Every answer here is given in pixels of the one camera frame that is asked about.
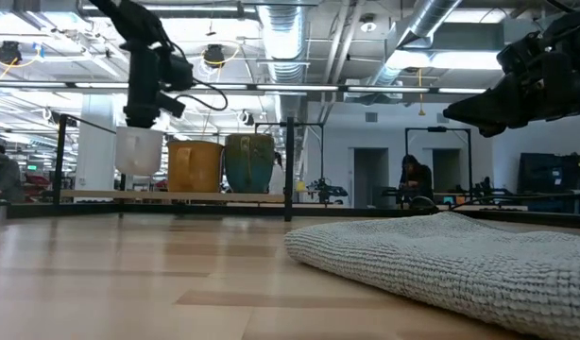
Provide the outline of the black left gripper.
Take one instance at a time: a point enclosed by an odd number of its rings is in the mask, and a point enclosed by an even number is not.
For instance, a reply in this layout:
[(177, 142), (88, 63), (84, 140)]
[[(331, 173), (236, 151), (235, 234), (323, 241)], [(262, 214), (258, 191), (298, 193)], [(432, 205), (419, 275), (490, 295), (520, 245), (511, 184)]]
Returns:
[(123, 108), (127, 126), (150, 129), (161, 111), (180, 118), (185, 105), (165, 94), (170, 92), (163, 88), (161, 78), (162, 60), (171, 51), (143, 44), (123, 44), (122, 48), (130, 52), (128, 99)]

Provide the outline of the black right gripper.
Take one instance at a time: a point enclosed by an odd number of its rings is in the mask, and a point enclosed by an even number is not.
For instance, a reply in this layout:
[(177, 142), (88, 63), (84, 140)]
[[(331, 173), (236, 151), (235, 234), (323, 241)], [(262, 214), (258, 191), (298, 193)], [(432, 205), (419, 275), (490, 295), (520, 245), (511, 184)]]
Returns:
[(443, 115), (478, 128), (486, 138), (503, 133), (509, 125), (580, 115), (580, 70), (570, 55), (543, 50), (524, 72), (511, 72), (493, 88), (450, 104)]

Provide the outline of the white ceramic mug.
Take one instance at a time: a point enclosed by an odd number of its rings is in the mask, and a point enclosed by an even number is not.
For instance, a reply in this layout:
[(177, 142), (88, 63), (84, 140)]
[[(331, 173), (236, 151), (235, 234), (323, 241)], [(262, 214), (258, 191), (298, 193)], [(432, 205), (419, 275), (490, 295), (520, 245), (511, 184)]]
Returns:
[(154, 175), (161, 168), (162, 142), (162, 131), (118, 127), (115, 136), (115, 168), (125, 175)]

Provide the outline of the yellow ceramic mug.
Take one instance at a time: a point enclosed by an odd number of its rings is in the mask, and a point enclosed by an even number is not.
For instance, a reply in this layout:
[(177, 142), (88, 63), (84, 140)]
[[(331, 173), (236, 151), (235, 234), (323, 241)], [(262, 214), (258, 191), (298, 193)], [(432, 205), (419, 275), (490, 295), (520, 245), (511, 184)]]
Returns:
[(204, 141), (171, 141), (167, 143), (167, 148), (169, 192), (219, 191), (223, 145)]

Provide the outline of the green glazed ceramic mug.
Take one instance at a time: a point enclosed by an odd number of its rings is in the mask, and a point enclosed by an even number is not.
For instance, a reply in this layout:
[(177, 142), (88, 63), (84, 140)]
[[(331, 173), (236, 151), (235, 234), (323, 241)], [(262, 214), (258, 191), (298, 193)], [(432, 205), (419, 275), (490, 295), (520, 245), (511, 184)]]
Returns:
[(274, 140), (260, 133), (231, 134), (225, 139), (225, 175), (234, 193), (265, 194), (274, 164)]

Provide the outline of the wooden shelf board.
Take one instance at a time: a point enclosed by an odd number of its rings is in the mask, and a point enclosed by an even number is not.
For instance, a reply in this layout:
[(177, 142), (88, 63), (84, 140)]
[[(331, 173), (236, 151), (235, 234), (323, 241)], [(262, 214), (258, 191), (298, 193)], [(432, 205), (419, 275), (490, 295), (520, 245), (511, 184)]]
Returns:
[(284, 195), (62, 190), (61, 197), (283, 203)]

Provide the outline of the black background cabinet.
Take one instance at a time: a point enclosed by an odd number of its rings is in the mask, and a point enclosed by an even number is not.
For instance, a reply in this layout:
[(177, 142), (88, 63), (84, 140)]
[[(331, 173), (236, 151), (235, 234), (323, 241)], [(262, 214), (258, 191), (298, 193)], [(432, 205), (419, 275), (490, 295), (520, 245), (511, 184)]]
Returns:
[[(524, 196), (580, 194), (580, 154), (521, 153), (517, 192)], [(580, 213), (580, 198), (524, 201), (530, 212)]]

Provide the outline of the person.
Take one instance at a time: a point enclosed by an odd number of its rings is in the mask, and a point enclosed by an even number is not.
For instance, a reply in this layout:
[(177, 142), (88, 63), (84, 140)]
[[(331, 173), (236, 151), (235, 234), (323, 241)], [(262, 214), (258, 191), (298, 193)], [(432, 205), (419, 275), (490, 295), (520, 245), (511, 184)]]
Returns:
[(433, 174), (429, 166), (420, 163), (413, 155), (405, 155), (401, 161), (400, 194), (406, 200), (423, 196), (434, 198)]
[(24, 201), (19, 164), (6, 155), (6, 149), (2, 145), (0, 145), (0, 200), (10, 203)]
[(272, 174), (269, 182), (269, 193), (272, 195), (282, 195), (283, 190), (284, 190), (284, 170), (282, 167), (282, 157), (279, 152), (275, 152)]

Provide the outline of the grey folded waffle cloth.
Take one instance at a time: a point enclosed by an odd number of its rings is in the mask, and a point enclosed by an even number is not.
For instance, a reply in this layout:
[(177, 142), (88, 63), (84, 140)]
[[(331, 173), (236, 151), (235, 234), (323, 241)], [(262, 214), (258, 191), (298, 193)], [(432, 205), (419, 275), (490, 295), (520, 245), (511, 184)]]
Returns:
[(580, 340), (580, 236), (454, 212), (288, 232), (293, 260), (512, 331)]

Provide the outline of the long ceiling light strip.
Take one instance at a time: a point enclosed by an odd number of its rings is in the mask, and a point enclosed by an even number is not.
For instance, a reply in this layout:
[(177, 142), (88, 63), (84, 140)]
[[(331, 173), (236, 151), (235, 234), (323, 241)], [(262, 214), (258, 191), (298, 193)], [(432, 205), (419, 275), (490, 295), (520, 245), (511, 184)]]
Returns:
[[(96, 90), (126, 90), (124, 82), (57, 82), (57, 81), (6, 81), (0, 80), (0, 89), (96, 89)], [(452, 87), (422, 87), (422, 86), (356, 86), (356, 85), (308, 85), (308, 84), (254, 84), (254, 83), (197, 83), (190, 91), (222, 90), (224, 92), (276, 92), (276, 93), (368, 93), (368, 94), (482, 94), (483, 88), (452, 88)]]

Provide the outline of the background black metal frame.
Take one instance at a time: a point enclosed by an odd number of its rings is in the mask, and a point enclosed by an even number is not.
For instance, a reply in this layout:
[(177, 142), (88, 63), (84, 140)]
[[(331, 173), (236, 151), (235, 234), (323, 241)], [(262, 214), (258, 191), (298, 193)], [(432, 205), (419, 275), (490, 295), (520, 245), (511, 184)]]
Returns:
[(468, 193), (470, 197), (473, 197), (473, 176), (472, 176), (472, 139), (471, 139), (471, 130), (469, 128), (463, 127), (443, 127), (443, 126), (436, 126), (436, 127), (406, 127), (404, 129), (404, 154), (408, 155), (409, 152), (409, 133), (414, 131), (426, 131), (427, 133), (446, 133), (448, 131), (461, 131), (464, 132), (467, 136), (465, 141), (466, 145), (468, 146), (468, 181), (469, 181), (469, 189)]

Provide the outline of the smooth silver ventilation duct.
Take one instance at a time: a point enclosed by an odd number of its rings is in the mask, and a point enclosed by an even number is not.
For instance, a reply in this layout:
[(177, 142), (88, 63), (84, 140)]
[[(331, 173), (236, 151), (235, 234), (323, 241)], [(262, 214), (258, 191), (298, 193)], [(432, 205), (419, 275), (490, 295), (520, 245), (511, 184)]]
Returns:
[(435, 32), (463, 0), (417, 0), (411, 15), (392, 24), (384, 41), (384, 62), (372, 75), (370, 86), (390, 86), (405, 66), (393, 58), (407, 44), (421, 41), (430, 47)]

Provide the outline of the black metal shelf frame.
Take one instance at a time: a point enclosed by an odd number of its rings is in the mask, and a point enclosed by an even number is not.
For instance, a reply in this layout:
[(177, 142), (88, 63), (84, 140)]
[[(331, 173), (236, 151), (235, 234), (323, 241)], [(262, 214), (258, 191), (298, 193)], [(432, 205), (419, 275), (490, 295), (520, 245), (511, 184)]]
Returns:
[[(56, 152), (56, 168), (55, 168), (55, 181), (53, 183), (53, 194), (52, 194), (52, 204), (71, 204), (63, 203), (60, 196), (61, 183), (62, 183), (62, 164), (63, 164), (63, 153), (66, 143), (66, 130), (68, 122), (70, 120), (83, 123), (91, 128), (96, 128), (109, 134), (113, 131), (109, 128), (101, 127), (95, 123), (89, 122), (85, 119), (81, 119), (69, 114), (63, 114), (60, 117), (59, 127), (58, 127), (58, 144)], [(293, 191), (294, 191), (294, 141), (295, 132), (294, 129), (300, 126), (292, 117), (287, 118), (286, 121), (282, 123), (276, 123), (274, 125), (276, 128), (284, 128), (286, 130), (285, 137), (285, 152), (286, 152), (286, 165), (284, 167), (284, 190), (283, 195), (285, 196), (285, 201), (283, 203), (248, 203), (248, 202), (230, 202), (230, 201), (198, 201), (198, 200), (154, 200), (154, 199), (115, 199), (113, 202), (115, 204), (155, 204), (155, 205), (195, 205), (195, 206), (233, 206), (233, 207), (283, 207), (285, 208), (286, 216), (283, 220), (290, 222), (293, 216), (290, 212), (293, 210)]]

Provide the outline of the black aluminium table frame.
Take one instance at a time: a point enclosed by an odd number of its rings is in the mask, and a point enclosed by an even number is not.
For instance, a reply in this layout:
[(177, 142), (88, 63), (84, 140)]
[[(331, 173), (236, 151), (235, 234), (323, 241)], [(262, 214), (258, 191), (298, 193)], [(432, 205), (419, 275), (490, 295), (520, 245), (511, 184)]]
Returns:
[[(6, 212), (8, 219), (53, 217), (68, 215), (105, 214), (105, 213), (166, 213), (166, 214), (215, 214), (246, 216), (279, 216), (285, 217), (283, 207), (233, 207), (233, 206), (195, 206), (195, 205), (155, 205), (155, 204), (115, 204), (115, 203), (79, 203), (79, 204), (0, 204), (0, 211)], [(553, 212), (518, 212), (518, 211), (462, 211), (463, 215), (499, 222), (514, 222), (528, 225), (543, 225), (558, 228), (580, 230), (580, 214), (562, 214)], [(290, 215), (309, 217), (381, 217), (399, 218), (422, 215), (422, 211), (410, 210), (356, 210), (332, 208), (294, 208)]]

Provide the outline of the ribbed silver ventilation duct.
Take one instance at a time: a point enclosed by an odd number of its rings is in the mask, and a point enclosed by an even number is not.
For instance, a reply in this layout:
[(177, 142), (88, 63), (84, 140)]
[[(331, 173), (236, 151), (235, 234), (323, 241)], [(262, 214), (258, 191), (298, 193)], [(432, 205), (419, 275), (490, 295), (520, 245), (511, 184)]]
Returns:
[(300, 83), (305, 56), (304, 41), (306, 11), (298, 6), (258, 6), (263, 26), (263, 44), (270, 78), (275, 83)]

